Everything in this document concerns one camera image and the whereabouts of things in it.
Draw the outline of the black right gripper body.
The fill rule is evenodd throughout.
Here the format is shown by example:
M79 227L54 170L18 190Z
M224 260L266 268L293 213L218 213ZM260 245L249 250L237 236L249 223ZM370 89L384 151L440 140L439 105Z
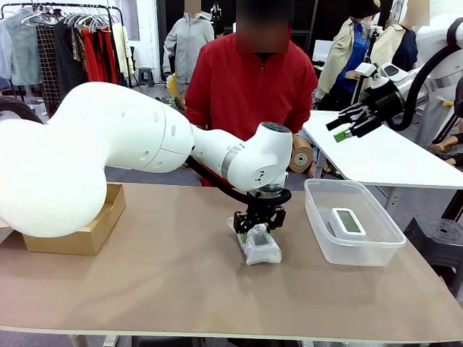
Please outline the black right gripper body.
M376 117L390 127L397 127L394 117L403 113L404 97L395 85L368 87L362 94L361 104L366 107L367 117Z

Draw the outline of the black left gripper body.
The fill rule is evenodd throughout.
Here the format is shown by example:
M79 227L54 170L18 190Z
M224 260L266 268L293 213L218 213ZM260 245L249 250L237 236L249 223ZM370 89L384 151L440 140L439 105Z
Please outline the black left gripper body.
M274 219L280 213L281 197L248 197L247 217L257 220Z

